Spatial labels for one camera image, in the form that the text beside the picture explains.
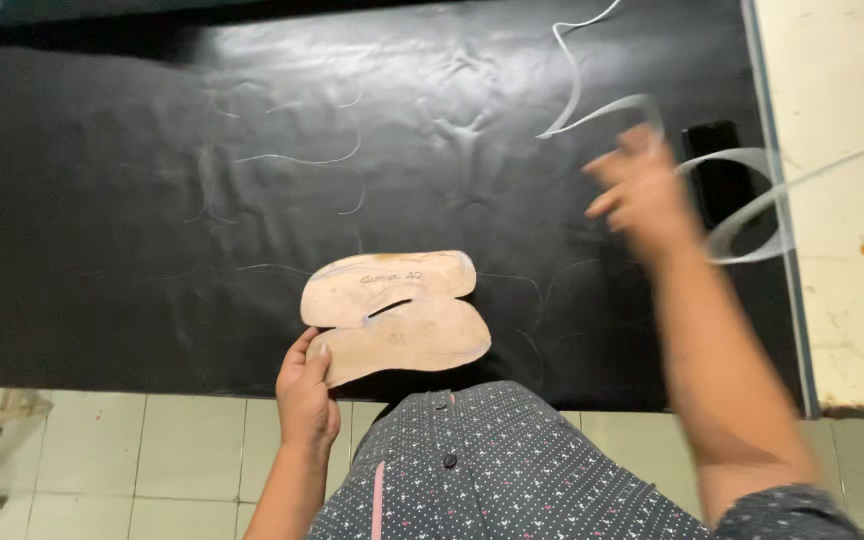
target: hand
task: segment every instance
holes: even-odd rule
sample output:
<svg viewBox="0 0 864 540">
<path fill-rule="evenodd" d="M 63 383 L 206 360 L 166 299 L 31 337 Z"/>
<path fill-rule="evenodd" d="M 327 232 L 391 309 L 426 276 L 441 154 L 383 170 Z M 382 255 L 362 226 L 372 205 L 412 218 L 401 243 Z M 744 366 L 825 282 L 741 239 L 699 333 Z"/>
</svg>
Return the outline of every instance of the hand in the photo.
<svg viewBox="0 0 864 540">
<path fill-rule="evenodd" d="M 650 266 L 682 248 L 701 246 L 698 218 L 666 142 L 642 125 L 620 134 L 618 144 L 618 150 L 582 167 L 607 189 L 585 217 L 610 213 L 608 227 L 625 232 L 632 252 Z"/>
<path fill-rule="evenodd" d="M 285 353 L 275 382 L 275 398 L 282 447 L 312 450 L 327 457 L 339 435 L 339 405 L 329 399 L 326 387 L 331 352 L 322 345 L 321 350 L 306 353 L 318 334 L 317 328 L 308 328 Z"/>
</svg>

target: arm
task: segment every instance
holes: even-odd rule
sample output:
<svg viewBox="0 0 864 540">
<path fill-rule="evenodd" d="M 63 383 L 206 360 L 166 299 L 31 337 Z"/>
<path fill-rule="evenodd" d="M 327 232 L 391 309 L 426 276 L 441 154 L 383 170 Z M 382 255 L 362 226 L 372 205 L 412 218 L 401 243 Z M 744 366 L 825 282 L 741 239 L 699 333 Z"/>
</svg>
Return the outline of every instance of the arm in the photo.
<svg viewBox="0 0 864 540">
<path fill-rule="evenodd" d="M 329 399 L 324 382 L 331 354 L 319 350 L 306 355 L 318 333 L 307 329 L 282 361 L 275 384 L 281 446 L 244 540 L 305 538 L 325 500 L 329 453 L 339 433 L 339 407 Z"/>
<path fill-rule="evenodd" d="M 708 263 L 698 220 L 665 143 L 635 128 L 621 151 L 585 166 L 609 190 L 586 215 L 611 212 L 648 267 L 666 384 L 688 437 L 706 518 L 745 495 L 814 484 L 796 412 L 722 271 Z"/>
</svg>

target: finger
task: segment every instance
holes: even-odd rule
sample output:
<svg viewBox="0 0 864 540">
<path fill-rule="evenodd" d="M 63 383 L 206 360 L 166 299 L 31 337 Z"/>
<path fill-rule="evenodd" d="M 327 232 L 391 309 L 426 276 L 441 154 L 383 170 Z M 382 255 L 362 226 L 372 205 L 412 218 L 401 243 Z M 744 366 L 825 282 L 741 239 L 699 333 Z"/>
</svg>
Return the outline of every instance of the finger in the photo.
<svg viewBox="0 0 864 540">
<path fill-rule="evenodd" d="M 634 156 L 648 150 L 656 138 L 654 130 L 648 124 L 639 124 L 619 134 L 618 145 L 623 151 Z"/>
<path fill-rule="evenodd" d="M 614 209 L 621 200 L 624 192 L 625 190 L 622 188 L 622 186 L 617 185 L 616 187 L 613 187 L 612 189 L 599 195 L 595 198 L 594 201 L 592 201 L 591 204 L 588 205 L 588 208 L 585 210 L 585 217 L 593 219 L 600 215 L 604 215 L 608 211 Z"/>
<path fill-rule="evenodd" d="M 614 167 L 626 160 L 628 160 L 628 157 L 616 151 L 603 153 L 586 163 L 585 166 L 582 166 L 582 172 L 585 174 L 599 174 L 599 171 L 602 169 Z"/>
<path fill-rule="evenodd" d="M 326 380 L 326 372 L 329 371 L 329 366 L 332 363 L 332 351 L 329 345 L 322 343 L 318 350 L 313 350 L 309 354 L 308 361 L 305 362 L 305 377 L 308 377 L 315 383 L 321 383 Z"/>
<path fill-rule="evenodd" d="M 632 166 L 628 156 L 619 152 L 609 152 L 582 167 L 582 172 L 594 175 L 601 186 L 609 189 L 629 178 Z"/>
<path fill-rule="evenodd" d="M 624 231 L 629 226 L 629 212 L 625 208 L 619 208 L 608 215 L 606 223 L 613 233 Z"/>
<path fill-rule="evenodd" d="M 292 363 L 292 364 L 304 364 L 306 363 L 306 351 L 308 351 L 309 343 L 312 342 L 312 338 L 315 338 L 319 335 L 319 329 L 315 326 L 310 326 L 306 331 L 302 333 L 292 344 L 292 347 L 289 347 L 289 350 L 285 352 L 285 359 L 282 363 Z"/>
</svg>

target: white cable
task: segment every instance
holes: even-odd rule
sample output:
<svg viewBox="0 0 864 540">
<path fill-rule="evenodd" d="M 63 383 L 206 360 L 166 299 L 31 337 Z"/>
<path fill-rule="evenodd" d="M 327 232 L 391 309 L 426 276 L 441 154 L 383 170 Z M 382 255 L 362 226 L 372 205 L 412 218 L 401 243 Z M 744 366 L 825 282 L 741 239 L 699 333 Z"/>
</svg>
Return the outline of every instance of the white cable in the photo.
<svg viewBox="0 0 864 540">
<path fill-rule="evenodd" d="M 569 96 L 568 104 L 565 105 L 565 109 L 558 116 L 558 119 L 556 119 L 556 121 L 553 122 L 549 129 L 546 129 L 543 134 L 538 135 L 538 139 L 549 139 L 556 134 L 567 132 L 572 128 L 584 124 L 586 121 L 591 120 L 593 117 L 599 116 L 599 111 L 596 110 L 589 116 L 573 123 L 571 126 L 563 127 L 566 125 L 566 122 L 569 121 L 570 117 L 572 117 L 572 114 L 575 113 L 575 108 L 579 106 L 579 98 L 582 95 L 582 74 L 579 72 L 579 63 L 576 61 L 575 56 L 570 52 L 569 47 L 566 46 L 566 42 L 562 39 L 562 34 L 559 33 L 559 28 L 582 28 L 584 26 L 595 24 L 600 20 L 605 19 L 621 2 L 622 0 L 615 0 L 606 10 L 599 13 L 597 17 L 586 20 L 585 22 L 557 22 L 552 25 L 552 34 L 555 35 L 558 46 L 561 47 L 561 51 L 565 53 L 565 59 L 568 60 L 568 65 L 572 68 L 572 95 Z"/>
<path fill-rule="evenodd" d="M 783 251 L 786 251 L 786 249 L 783 248 L 780 243 L 772 241 L 767 242 L 766 245 L 748 255 L 735 256 L 732 255 L 732 241 L 749 220 L 762 214 L 763 211 L 771 207 L 774 202 L 778 201 L 780 198 L 787 197 L 789 190 L 798 188 L 798 186 L 801 186 L 813 178 L 818 178 L 838 166 L 844 166 L 863 156 L 864 148 L 860 148 L 855 152 L 843 155 L 830 163 L 826 163 L 817 169 L 808 171 L 798 178 L 786 181 L 786 183 L 775 184 L 771 189 L 762 193 L 758 197 L 755 197 L 751 202 L 736 210 L 732 215 L 726 217 L 722 223 L 708 234 L 708 239 L 706 240 L 708 251 L 714 262 L 717 264 L 751 263 L 780 256 Z"/>
</svg>

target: person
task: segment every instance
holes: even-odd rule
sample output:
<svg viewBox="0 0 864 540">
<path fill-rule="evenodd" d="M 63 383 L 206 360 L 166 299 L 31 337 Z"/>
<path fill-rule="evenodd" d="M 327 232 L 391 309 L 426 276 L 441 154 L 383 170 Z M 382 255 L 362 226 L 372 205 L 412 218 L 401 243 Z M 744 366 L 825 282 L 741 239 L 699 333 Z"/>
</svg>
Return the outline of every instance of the person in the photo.
<svg viewBox="0 0 864 540">
<path fill-rule="evenodd" d="M 323 505 L 339 409 L 309 328 L 276 385 L 281 446 L 246 540 L 861 538 L 799 435 L 796 411 L 729 282 L 708 263 L 672 153 L 648 128 L 584 166 L 647 268 L 673 410 L 695 461 L 705 526 L 608 459 L 523 386 L 413 394 L 375 422 Z"/>
</svg>

